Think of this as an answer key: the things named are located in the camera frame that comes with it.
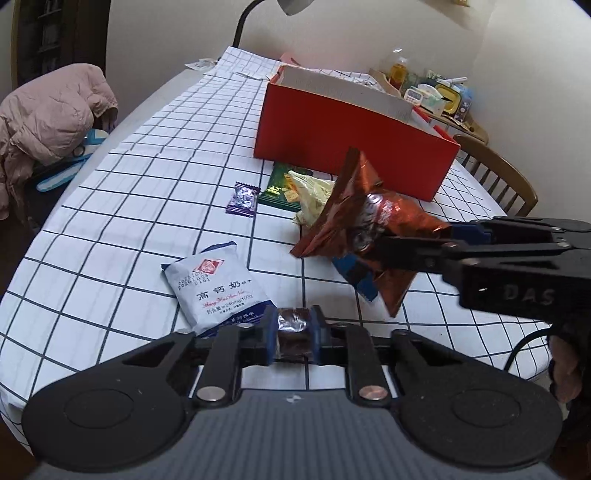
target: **red box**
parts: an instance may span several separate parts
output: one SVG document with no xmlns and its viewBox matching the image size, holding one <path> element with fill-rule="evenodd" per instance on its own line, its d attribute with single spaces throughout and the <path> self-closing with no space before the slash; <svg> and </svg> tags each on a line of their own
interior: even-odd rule
<svg viewBox="0 0 591 480">
<path fill-rule="evenodd" d="M 460 149 L 441 133 L 402 99 L 284 66 L 267 87 L 254 156 L 338 174 L 355 147 L 386 188 L 430 202 Z"/>
</svg>

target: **green snack box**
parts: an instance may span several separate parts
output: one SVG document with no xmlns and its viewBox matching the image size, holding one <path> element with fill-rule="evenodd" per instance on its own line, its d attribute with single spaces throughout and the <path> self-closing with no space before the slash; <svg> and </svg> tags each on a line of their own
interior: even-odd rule
<svg viewBox="0 0 591 480">
<path fill-rule="evenodd" d="M 287 177 L 287 173 L 290 171 L 296 171 L 302 175 L 312 175 L 313 172 L 307 168 L 294 167 L 287 163 L 275 162 L 273 171 L 271 172 L 271 178 L 269 179 L 269 185 L 267 189 L 259 195 L 258 201 L 263 205 L 268 205 L 281 210 L 289 210 L 290 212 L 299 212 L 301 210 L 300 202 L 290 202 L 288 198 L 293 194 L 297 193 L 295 185 Z"/>
</svg>

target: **lamp shade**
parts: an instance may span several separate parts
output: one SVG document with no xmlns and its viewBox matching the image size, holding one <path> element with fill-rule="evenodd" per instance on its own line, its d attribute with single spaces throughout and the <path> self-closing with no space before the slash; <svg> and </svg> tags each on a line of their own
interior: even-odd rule
<svg viewBox="0 0 591 480">
<path fill-rule="evenodd" d="M 277 0 L 286 15 L 295 15 L 310 5 L 314 0 Z"/>
</svg>

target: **yellow plastic bag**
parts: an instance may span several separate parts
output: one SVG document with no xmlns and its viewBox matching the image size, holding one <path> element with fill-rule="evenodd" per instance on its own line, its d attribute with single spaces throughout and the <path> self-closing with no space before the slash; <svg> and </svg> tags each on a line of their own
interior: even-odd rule
<svg viewBox="0 0 591 480">
<path fill-rule="evenodd" d="M 301 205 L 301 210 L 295 214 L 294 222 L 310 227 L 320 216 L 335 183 L 331 180 L 315 179 L 309 175 L 302 175 L 293 170 L 289 171 L 289 176 L 300 196 Z"/>
</svg>

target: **grid pattern tablecloth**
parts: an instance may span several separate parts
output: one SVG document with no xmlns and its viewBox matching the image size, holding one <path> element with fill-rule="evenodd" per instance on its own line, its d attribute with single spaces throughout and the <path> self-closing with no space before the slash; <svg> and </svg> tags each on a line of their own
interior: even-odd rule
<svg viewBox="0 0 591 480">
<path fill-rule="evenodd" d="M 230 50 L 222 64 L 232 58 L 249 66 L 255 56 Z M 187 327 L 160 265 L 228 240 L 277 306 L 319 304 L 374 336 L 408 328 L 501 367 L 543 326 L 465 310 L 453 287 L 428 274 L 417 275 L 390 318 L 380 298 L 367 303 L 329 260 L 289 254 L 300 238 L 293 213 L 259 205 L 254 219 L 227 215 L 235 182 L 265 187 L 272 170 L 253 158 L 266 86 L 231 68 L 205 76 L 112 150 L 37 235 L 0 303 L 0 411 L 21 443 L 21 409 L 37 390 Z M 434 202 L 420 205 L 449 221 L 502 214 L 457 162 Z M 539 339 L 512 371 L 529 378 L 548 361 Z M 344 377 L 339 367 L 279 364 L 249 367 L 243 385 L 335 388 Z"/>
</svg>

